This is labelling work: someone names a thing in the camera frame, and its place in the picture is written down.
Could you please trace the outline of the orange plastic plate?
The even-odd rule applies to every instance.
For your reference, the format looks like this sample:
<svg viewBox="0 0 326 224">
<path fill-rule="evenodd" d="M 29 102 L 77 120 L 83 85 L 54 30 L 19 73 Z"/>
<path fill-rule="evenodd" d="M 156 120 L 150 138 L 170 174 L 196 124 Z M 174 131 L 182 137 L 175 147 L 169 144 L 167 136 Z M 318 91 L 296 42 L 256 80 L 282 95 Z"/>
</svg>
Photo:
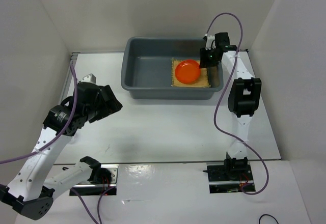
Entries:
<svg viewBox="0 0 326 224">
<path fill-rule="evenodd" d="M 186 85 L 195 83 L 201 74 L 199 63 L 195 60 L 176 60 L 174 75 L 178 82 Z"/>
</svg>

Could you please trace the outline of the bamboo placemat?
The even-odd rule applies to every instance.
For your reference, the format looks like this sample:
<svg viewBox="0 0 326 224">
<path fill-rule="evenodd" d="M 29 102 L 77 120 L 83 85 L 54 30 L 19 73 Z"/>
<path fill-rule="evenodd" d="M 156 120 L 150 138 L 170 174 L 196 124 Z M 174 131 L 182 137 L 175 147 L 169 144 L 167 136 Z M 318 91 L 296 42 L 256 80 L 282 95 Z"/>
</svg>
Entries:
<svg viewBox="0 0 326 224">
<path fill-rule="evenodd" d="M 208 87 L 210 87 L 209 81 L 208 81 L 208 71 L 206 68 L 200 69 L 201 70 L 200 77 L 195 83 L 186 85 L 186 84 L 182 84 L 182 83 L 178 82 L 174 75 L 174 68 L 176 66 L 175 65 L 176 60 L 180 61 L 180 59 L 172 58 L 172 75 L 171 76 L 172 76 L 172 86 L 173 87 L 182 87 L 182 88 L 208 88 Z"/>
</svg>

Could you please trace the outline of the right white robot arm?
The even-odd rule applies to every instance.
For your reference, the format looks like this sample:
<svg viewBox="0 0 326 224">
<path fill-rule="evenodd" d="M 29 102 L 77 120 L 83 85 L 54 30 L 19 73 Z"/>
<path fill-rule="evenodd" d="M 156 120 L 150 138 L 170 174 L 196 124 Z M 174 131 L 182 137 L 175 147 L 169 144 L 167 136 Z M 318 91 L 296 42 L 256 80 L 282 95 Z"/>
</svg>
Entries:
<svg viewBox="0 0 326 224">
<path fill-rule="evenodd" d="M 206 34 L 203 39 L 206 44 L 200 49 L 200 68 L 225 66 L 231 85 L 227 106 L 235 119 L 233 131 L 228 133 L 235 141 L 227 150 L 223 166 L 209 166 L 207 173 L 210 181 L 240 180 L 249 170 L 245 144 L 250 122 L 259 106 L 262 82 L 247 69 L 237 53 L 237 46 L 230 44 L 227 32 Z"/>
</svg>

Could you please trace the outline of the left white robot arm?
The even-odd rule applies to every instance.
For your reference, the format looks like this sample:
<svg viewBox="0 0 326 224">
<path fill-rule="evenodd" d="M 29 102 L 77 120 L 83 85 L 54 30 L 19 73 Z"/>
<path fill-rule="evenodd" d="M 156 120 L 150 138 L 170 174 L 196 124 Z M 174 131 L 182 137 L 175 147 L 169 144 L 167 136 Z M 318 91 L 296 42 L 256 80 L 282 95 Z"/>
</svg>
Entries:
<svg viewBox="0 0 326 224">
<path fill-rule="evenodd" d="M 31 156 L 8 185 L 1 185 L 1 202 L 22 216 L 39 220 L 56 198 L 78 183 L 109 186 L 111 172 L 90 156 L 54 177 L 48 177 L 48 173 L 79 129 L 121 109 L 109 85 L 80 82 L 73 95 L 49 111 Z"/>
</svg>

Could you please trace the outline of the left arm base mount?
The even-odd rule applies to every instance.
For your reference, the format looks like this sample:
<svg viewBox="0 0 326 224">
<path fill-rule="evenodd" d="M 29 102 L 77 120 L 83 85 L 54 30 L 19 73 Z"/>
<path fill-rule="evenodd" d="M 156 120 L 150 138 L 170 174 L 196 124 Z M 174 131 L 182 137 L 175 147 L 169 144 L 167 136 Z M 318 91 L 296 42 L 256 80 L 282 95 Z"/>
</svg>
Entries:
<svg viewBox="0 0 326 224">
<path fill-rule="evenodd" d="M 108 191 L 104 195 L 116 195 L 119 166 L 117 164 L 103 164 L 101 168 L 103 173 L 94 182 L 85 180 L 72 189 L 81 196 L 100 196 L 106 190 Z"/>
</svg>

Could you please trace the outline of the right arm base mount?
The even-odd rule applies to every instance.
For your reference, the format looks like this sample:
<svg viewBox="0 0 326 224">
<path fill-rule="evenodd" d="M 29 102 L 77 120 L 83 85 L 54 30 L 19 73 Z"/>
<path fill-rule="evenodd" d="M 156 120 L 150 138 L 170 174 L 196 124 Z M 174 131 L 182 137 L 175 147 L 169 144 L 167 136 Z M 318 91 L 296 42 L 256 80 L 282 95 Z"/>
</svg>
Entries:
<svg viewBox="0 0 326 224">
<path fill-rule="evenodd" d="M 207 176 L 210 194 L 256 191 L 249 163 L 245 167 L 236 165 L 230 169 L 227 168 L 226 163 L 208 163 L 202 172 Z"/>
</svg>

